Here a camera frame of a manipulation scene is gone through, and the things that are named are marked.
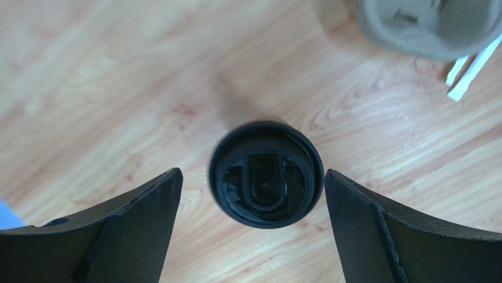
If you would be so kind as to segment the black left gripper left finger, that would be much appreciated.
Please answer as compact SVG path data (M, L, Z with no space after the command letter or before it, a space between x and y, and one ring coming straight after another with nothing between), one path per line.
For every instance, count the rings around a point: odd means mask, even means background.
M44 226L1 231L2 282L159 282L180 203L172 168Z

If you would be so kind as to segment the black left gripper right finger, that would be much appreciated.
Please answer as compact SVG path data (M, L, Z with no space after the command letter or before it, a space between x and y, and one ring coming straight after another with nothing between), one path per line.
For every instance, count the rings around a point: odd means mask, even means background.
M332 230L346 282L500 282L501 234L448 222L328 170Z

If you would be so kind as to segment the black cup lid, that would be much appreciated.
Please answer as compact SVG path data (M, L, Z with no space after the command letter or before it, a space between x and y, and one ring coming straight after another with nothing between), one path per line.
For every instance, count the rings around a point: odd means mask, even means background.
M276 121L253 121L230 131L209 164L209 187L232 219L279 229L303 219L317 204L324 168L313 143Z

